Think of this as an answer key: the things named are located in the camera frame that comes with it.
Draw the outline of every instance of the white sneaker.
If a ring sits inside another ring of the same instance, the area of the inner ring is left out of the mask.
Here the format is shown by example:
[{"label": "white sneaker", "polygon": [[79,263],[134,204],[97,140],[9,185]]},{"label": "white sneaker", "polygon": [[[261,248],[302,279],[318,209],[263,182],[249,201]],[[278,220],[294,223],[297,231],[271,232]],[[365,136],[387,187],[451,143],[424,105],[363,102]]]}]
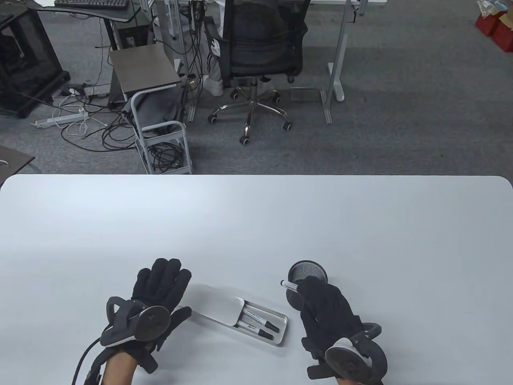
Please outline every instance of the white sneaker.
[{"label": "white sneaker", "polygon": [[223,96],[223,81],[213,81],[208,75],[203,75],[203,89],[206,89],[212,96]]}]

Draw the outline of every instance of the hand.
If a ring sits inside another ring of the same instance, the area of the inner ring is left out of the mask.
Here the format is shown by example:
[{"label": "hand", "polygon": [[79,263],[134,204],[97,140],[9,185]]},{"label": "hand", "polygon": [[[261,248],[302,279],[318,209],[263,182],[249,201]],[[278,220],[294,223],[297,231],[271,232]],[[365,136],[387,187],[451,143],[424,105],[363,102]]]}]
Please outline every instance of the hand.
[{"label": "hand", "polygon": [[191,308],[188,306],[173,313],[191,279],[190,271],[181,267],[182,264],[178,259],[168,261],[159,258],[151,270],[144,268],[139,271],[137,282],[133,287],[132,299],[148,306],[164,306],[169,313],[172,313],[168,329],[155,341],[157,351],[171,332],[191,316]]},{"label": "hand", "polygon": [[309,276],[298,285],[298,293],[305,300],[301,319],[306,338],[301,342],[312,358],[319,361],[319,365],[307,369],[308,377],[340,379],[341,376],[324,360],[324,354],[342,337],[362,331],[362,322],[352,313],[351,306],[336,286]]}]

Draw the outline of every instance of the chrome chair base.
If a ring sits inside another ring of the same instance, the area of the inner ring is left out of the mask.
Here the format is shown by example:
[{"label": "chrome chair base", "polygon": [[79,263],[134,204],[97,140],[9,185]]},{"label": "chrome chair base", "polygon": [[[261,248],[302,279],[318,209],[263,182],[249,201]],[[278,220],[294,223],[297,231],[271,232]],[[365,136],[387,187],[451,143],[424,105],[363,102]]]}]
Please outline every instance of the chrome chair base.
[{"label": "chrome chair base", "polygon": [[253,116],[256,111],[260,110],[266,110],[270,111],[272,113],[275,113],[276,115],[281,116],[283,119],[285,119],[285,123],[283,124],[283,129],[285,131],[289,131],[292,128],[292,122],[288,121],[288,115],[287,113],[282,110],[281,108],[278,108],[273,105],[268,105],[265,103],[262,103],[262,100],[272,98],[272,102],[274,104],[278,103],[280,101],[280,94],[276,90],[270,90],[266,91],[261,95],[257,95],[257,88],[258,88],[258,78],[254,78],[251,81],[251,87],[249,88],[249,94],[241,87],[237,87],[233,90],[233,92],[230,94],[230,97],[234,100],[238,100],[240,97],[245,98],[246,100],[243,102],[235,102],[231,104],[225,104],[224,106],[219,107],[217,110],[215,110],[212,114],[209,115],[208,121],[211,124],[214,124],[218,119],[218,113],[220,111],[230,109],[230,108],[236,108],[236,107],[249,107],[248,116],[246,118],[246,123],[244,125],[244,133],[239,139],[239,142],[242,145],[247,145],[249,143],[249,136],[251,133],[251,122],[253,121]]}]

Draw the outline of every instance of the computer case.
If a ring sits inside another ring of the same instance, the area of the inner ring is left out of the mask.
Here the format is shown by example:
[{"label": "computer case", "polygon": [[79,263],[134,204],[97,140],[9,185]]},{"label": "computer case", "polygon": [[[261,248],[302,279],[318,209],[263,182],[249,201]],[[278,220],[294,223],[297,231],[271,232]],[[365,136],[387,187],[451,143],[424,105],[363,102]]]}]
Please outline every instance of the computer case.
[{"label": "computer case", "polygon": [[26,118],[69,79],[37,12],[0,4],[0,114]]},{"label": "computer case", "polygon": [[149,32],[153,32],[146,12],[138,12],[128,23],[114,22],[114,32],[121,49],[148,45]]}]

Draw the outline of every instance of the black marker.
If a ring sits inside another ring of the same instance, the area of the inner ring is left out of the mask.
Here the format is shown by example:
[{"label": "black marker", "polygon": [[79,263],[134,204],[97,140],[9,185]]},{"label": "black marker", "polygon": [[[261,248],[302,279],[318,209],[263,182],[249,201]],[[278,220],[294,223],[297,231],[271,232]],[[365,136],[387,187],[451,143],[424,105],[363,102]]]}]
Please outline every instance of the black marker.
[{"label": "black marker", "polygon": [[253,320],[255,320],[256,322],[258,322],[260,325],[263,325],[265,326],[266,328],[268,329],[271,329],[273,332],[275,333],[279,333],[280,332],[280,329],[277,327],[277,326],[274,326],[272,323],[270,323],[269,321],[267,321],[265,318],[262,318],[258,315],[256,315],[255,313],[253,313],[252,311],[250,311],[247,307],[243,307],[242,308],[242,312],[247,315],[249,318],[252,318]]},{"label": "black marker", "polygon": [[260,337],[270,339],[271,341],[274,340],[274,337],[272,334],[269,334],[268,332],[266,332],[262,329],[259,329],[256,326],[245,323],[244,321],[241,321],[241,320],[237,321],[237,326],[242,329],[245,329],[249,332],[252,332],[253,334],[259,335]]}]

